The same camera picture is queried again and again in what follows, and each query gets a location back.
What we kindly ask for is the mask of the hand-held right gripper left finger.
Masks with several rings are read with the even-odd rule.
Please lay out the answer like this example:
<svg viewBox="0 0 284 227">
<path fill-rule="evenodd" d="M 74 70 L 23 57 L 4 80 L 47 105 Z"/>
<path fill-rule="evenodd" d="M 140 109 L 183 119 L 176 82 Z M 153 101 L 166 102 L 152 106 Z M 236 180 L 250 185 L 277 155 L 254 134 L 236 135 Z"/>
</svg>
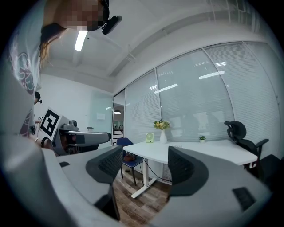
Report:
<svg viewBox="0 0 284 227">
<path fill-rule="evenodd" d="M 57 157 L 43 149 L 51 184 L 75 222 L 119 222 L 113 182 L 122 166 L 121 146 Z"/>
</svg>

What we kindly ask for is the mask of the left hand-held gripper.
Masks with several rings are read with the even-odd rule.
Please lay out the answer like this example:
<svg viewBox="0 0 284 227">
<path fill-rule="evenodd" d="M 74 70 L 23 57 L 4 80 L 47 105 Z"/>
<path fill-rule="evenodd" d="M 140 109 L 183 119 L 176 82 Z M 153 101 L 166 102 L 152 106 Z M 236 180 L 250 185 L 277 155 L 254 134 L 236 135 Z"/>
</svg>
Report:
<svg viewBox="0 0 284 227">
<path fill-rule="evenodd" d="M 80 132 L 77 121 L 69 120 L 64 115 L 55 112 L 50 107 L 47 109 L 39 128 L 40 132 L 48 137 L 58 155 L 67 155 L 62 147 L 60 134 L 66 134 L 67 149 L 75 148 L 79 153 L 97 150 L 100 144 L 111 140 L 108 132 Z"/>
</svg>

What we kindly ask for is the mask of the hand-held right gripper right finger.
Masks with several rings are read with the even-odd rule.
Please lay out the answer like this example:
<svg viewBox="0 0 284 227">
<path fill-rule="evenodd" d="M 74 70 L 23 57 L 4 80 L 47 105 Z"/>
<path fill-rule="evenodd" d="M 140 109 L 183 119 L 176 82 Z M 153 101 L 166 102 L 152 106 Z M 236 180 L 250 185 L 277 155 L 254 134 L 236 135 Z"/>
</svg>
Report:
<svg viewBox="0 0 284 227">
<path fill-rule="evenodd" d="M 269 201 L 269 188 L 237 164 L 170 146 L 172 186 L 152 227 L 245 227 Z"/>
</svg>

